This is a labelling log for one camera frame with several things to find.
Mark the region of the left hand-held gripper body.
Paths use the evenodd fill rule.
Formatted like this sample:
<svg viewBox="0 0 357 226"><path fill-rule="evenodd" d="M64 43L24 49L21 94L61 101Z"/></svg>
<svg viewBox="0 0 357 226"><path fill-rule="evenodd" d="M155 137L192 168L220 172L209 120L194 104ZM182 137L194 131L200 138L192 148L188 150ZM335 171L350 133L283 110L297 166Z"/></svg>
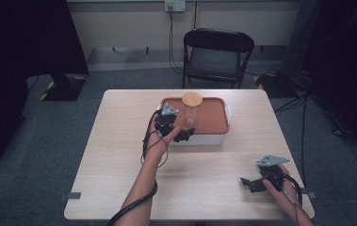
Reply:
<svg viewBox="0 0 357 226"><path fill-rule="evenodd" d="M178 112L178 109L175 109L168 103L165 103L159 110L154 126L161 137L165 137L173 130L173 124L177 118Z"/></svg>

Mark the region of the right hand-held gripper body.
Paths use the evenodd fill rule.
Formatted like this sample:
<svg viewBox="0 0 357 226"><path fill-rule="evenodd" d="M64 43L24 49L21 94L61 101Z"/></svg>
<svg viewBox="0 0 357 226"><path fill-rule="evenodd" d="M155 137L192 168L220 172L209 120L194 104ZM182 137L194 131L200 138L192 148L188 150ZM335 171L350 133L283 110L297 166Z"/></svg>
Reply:
<svg viewBox="0 0 357 226"><path fill-rule="evenodd" d="M262 178L254 180L253 182L263 182L264 179L267 179L278 191L281 191L283 186L284 173L279 165L286 162L289 162L288 158L266 154L261 160L257 162L257 166L260 169Z"/></svg>

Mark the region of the clear glass jar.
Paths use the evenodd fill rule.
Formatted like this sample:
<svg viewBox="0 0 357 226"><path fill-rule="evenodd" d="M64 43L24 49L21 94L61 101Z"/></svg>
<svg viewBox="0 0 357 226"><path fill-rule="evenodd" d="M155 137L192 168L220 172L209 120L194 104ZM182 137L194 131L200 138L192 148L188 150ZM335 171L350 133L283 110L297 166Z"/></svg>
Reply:
<svg viewBox="0 0 357 226"><path fill-rule="evenodd" d="M186 105L183 125L186 129L196 128L198 124L198 109L197 105Z"/></svg>

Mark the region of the white box with orange lid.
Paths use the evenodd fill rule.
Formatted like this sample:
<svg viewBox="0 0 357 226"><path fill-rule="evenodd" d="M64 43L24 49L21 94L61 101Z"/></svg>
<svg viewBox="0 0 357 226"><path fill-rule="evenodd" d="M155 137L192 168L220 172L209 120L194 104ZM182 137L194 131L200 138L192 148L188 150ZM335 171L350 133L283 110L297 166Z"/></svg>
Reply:
<svg viewBox="0 0 357 226"><path fill-rule="evenodd" d="M159 108L161 109L165 103L179 110L173 126L186 129L183 125L186 105L183 103L182 98L165 98L161 101ZM189 141L173 141L172 145L215 146L223 142L225 135L230 129L231 112L229 106L219 97L203 97L203 102L198 107L198 124L194 128L194 135L189 138Z"/></svg>

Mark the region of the round wooden jar lid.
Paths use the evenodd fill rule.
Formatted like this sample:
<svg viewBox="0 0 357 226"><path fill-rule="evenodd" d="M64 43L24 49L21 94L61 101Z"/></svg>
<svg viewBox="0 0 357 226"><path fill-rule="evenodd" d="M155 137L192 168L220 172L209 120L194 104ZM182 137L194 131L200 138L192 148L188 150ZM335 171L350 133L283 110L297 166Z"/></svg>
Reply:
<svg viewBox="0 0 357 226"><path fill-rule="evenodd" d="M182 101L187 106L198 106L203 102L203 97L198 92L187 92L182 96Z"/></svg>

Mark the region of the person's right hand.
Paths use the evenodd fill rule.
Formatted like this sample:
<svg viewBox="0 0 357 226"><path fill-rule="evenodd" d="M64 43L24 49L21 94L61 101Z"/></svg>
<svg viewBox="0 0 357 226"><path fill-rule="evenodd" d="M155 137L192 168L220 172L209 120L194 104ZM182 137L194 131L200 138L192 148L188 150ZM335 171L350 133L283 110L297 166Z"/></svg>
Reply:
<svg viewBox="0 0 357 226"><path fill-rule="evenodd" d="M274 200L277 202L278 205L291 206L293 204L293 202L290 201L288 197L295 198L296 191L289 180L287 179L283 180L283 187L281 191L278 191L273 186L273 184L267 179L263 180L263 185L265 186L269 194L274 198Z"/></svg>

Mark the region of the person's left hand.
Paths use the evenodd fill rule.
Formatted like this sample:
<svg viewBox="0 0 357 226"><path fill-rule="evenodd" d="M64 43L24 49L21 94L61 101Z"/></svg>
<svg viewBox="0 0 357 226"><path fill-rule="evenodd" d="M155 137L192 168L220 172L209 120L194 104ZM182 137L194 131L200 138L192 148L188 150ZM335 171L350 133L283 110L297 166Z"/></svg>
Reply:
<svg viewBox="0 0 357 226"><path fill-rule="evenodd" d="M155 129L156 116L150 122L150 127L145 135L145 153L143 164L153 163L156 167L162 159L163 154L169 148L170 142L179 133L180 127L175 127L168 135L161 137Z"/></svg>

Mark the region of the black folding chair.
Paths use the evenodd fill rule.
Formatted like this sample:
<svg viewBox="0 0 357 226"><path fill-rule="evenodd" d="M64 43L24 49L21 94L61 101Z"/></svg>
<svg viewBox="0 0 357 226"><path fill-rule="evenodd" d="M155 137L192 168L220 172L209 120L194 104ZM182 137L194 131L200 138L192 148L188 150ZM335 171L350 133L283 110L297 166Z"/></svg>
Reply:
<svg viewBox="0 0 357 226"><path fill-rule="evenodd" d="M182 88L200 79L240 89L254 49L253 39L242 32L196 28L184 35Z"/></svg>

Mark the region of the black stand base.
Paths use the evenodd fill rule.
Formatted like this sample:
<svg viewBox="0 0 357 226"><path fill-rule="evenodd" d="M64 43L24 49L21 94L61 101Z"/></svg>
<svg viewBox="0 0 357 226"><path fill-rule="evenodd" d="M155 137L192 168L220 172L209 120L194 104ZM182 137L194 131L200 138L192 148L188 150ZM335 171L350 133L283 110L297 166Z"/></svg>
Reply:
<svg viewBox="0 0 357 226"><path fill-rule="evenodd" d="M298 96L293 89L290 78L286 75L256 75L253 79L257 88L264 90L269 98L294 98Z"/></svg>
<svg viewBox="0 0 357 226"><path fill-rule="evenodd" d="M74 102L78 99L87 79L85 75L65 75L65 82L51 82L40 96L40 100Z"/></svg>

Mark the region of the black curtain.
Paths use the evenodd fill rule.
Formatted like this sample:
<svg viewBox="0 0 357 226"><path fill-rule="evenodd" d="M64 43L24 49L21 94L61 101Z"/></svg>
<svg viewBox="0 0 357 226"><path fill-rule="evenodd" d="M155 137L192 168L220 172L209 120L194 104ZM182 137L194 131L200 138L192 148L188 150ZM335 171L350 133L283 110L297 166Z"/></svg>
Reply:
<svg viewBox="0 0 357 226"><path fill-rule="evenodd" d="M89 72L67 0L0 0L0 157L22 117L26 80Z"/></svg>
<svg viewBox="0 0 357 226"><path fill-rule="evenodd" d="M357 138L357 0L321 0L303 67Z"/></svg>

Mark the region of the grey table bracket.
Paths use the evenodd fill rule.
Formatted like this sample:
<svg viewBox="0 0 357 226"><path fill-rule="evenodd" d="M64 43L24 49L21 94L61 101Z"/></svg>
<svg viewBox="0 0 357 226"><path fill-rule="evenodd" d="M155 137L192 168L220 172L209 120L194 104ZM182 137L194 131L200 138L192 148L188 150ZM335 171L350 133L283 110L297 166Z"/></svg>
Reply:
<svg viewBox="0 0 357 226"><path fill-rule="evenodd" d="M80 197L81 197L80 192L69 192L69 193L61 194L58 199L61 202L66 202L67 200L79 199Z"/></svg>
<svg viewBox="0 0 357 226"><path fill-rule="evenodd" d="M302 187L300 190L302 194L307 195L310 199L315 199L317 197L315 191L309 190L306 187Z"/></svg>

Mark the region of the white wall socket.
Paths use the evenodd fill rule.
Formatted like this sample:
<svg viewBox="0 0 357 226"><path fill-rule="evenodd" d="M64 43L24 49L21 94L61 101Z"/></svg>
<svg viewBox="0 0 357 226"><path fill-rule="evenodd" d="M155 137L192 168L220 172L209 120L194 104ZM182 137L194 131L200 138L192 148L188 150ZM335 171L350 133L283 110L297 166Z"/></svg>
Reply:
<svg viewBox="0 0 357 226"><path fill-rule="evenodd" d="M165 0L165 10L167 12L185 12L186 8L186 0Z"/></svg>

